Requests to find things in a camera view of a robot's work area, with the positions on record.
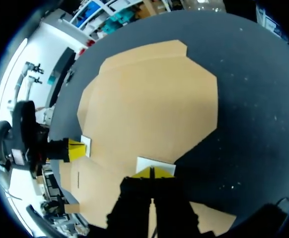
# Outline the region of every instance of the blue bin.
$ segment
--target blue bin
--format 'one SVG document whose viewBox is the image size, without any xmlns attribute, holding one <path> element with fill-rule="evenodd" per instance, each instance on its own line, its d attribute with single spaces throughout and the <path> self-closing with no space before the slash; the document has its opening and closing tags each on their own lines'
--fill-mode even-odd
<svg viewBox="0 0 289 238">
<path fill-rule="evenodd" d="M 100 5 L 98 5 L 97 3 L 95 3 L 94 1 L 90 2 L 88 4 L 88 6 L 86 7 L 86 10 L 83 14 L 83 19 L 80 20 L 77 24 L 76 24 L 76 27 L 80 27 L 84 21 L 87 20 L 87 18 L 89 16 L 91 16 L 93 13 L 95 13 L 98 9 L 100 9 Z"/>
</svg>

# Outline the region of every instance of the black object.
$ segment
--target black object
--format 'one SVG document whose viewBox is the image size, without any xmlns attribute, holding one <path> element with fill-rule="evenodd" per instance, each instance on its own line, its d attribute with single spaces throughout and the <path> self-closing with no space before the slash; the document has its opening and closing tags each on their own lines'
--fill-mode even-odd
<svg viewBox="0 0 289 238">
<path fill-rule="evenodd" d="M 72 66 L 75 74 L 56 102 L 50 138 L 80 140 L 80 98 L 106 58 L 169 40 L 187 45 L 187 57 L 217 77 L 217 129 L 176 161 L 189 200 L 236 215 L 237 225 L 263 204 L 289 197 L 289 45 L 230 14 L 175 11 L 97 42 Z M 61 185 L 58 163 L 51 166 Z M 69 203 L 77 202 L 63 193 Z"/>
<path fill-rule="evenodd" d="M 44 70 L 40 68 L 41 64 L 39 63 L 38 65 L 35 65 L 34 68 L 32 69 L 32 71 L 43 74 Z"/>
<path fill-rule="evenodd" d="M 43 83 L 42 81 L 40 81 L 40 77 L 35 78 L 35 77 L 33 77 L 33 76 L 30 75 L 29 78 L 34 79 L 34 83 L 39 83 L 39 84 L 42 84 L 42 83 Z"/>
<path fill-rule="evenodd" d="M 72 49 L 66 48 L 60 59 L 57 61 L 52 73 L 52 75 L 56 79 L 48 95 L 45 104 L 46 108 L 50 108 L 55 104 L 64 79 L 67 77 L 68 74 L 71 73 L 70 68 L 72 64 L 75 62 L 75 55 L 76 53 Z"/>
<path fill-rule="evenodd" d="M 37 224 L 37 226 L 46 234 L 48 237 L 53 238 L 66 238 L 65 235 L 59 233 L 54 227 L 51 226 L 44 218 L 42 218 L 32 207 L 32 205 L 26 207 L 26 211 Z"/>
</svg>

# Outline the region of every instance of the white wall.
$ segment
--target white wall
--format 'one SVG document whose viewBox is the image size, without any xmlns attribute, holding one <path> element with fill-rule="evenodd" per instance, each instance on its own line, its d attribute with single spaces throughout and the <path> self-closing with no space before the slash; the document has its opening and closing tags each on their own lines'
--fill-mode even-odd
<svg viewBox="0 0 289 238">
<path fill-rule="evenodd" d="M 44 70 L 44 74 L 28 72 L 28 75 L 40 77 L 40 81 L 43 82 L 43 84 L 32 84 L 29 100 L 34 101 L 35 107 L 45 106 L 51 89 L 51 85 L 47 84 L 47 81 L 57 61 L 67 47 L 78 52 L 81 49 L 81 44 L 76 44 L 75 41 L 64 39 L 58 29 L 45 23 L 41 23 L 36 32 L 34 32 L 34 34 L 28 39 L 28 44 L 15 63 L 6 84 L 2 83 L 0 85 L 0 93 L 2 94 L 0 95 L 0 120 L 6 120 L 10 123 L 12 121 L 10 112 L 7 109 L 7 102 L 14 97 L 16 82 L 25 62 L 27 61 L 34 64 L 40 63 L 41 68 Z M 24 100 L 26 97 L 27 82 L 27 78 L 22 82 L 18 101 Z"/>
</svg>

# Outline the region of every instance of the teal bin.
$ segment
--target teal bin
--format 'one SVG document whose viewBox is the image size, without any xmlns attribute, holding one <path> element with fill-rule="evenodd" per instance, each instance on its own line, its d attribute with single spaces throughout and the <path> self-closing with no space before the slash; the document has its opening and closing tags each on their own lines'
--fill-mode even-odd
<svg viewBox="0 0 289 238">
<path fill-rule="evenodd" d="M 107 34 L 111 34 L 115 32 L 117 29 L 119 29 L 120 27 L 121 25 L 118 22 L 114 22 L 111 19 L 108 19 L 105 22 L 105 25 L 101 29 L 103 30 L 103 32 Z"/>
<path fill-rule="evenodd" d="M 113 22 L 119 22 L 120 24 L 129 23 L 134 15 L 135 13 L 133 11 L 123 9 L 120 12 L 117 12 L 115 15 L 111 16 L 110 20 Z"/>
</svg>

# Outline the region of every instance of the storage box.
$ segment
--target storage box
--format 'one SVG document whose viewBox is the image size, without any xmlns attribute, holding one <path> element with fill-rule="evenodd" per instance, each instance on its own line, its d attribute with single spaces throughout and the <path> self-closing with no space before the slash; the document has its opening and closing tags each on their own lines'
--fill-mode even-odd
<svg viewBox="0 0 289 238">
<path fill-rule="evenodd" d="M 162 1 L 154 1 L 152 5 L 158 14 L 166 12 L 165 5 Z"/>
<path fill-rule="evenodd" d="M 86 35 L 90 35 L 98 27 L 100 27 L 100 25 L 103 24 L 107 20 L 108 17 L 109 17 L 108 13 L 104 12 L 103 14 L 99 15 L 96 19 L 88 23 L 86 27 L 84 28 L 83 32 Z"/>
<path fill-rule="evenodd" d="M 117 0 L 113 4 L 110 4 L 109 6 L 113 8 L 115 11 L 120 11 L 124 8 L 127 8 L 130 3 L 126 0 Z"/>
</svg>

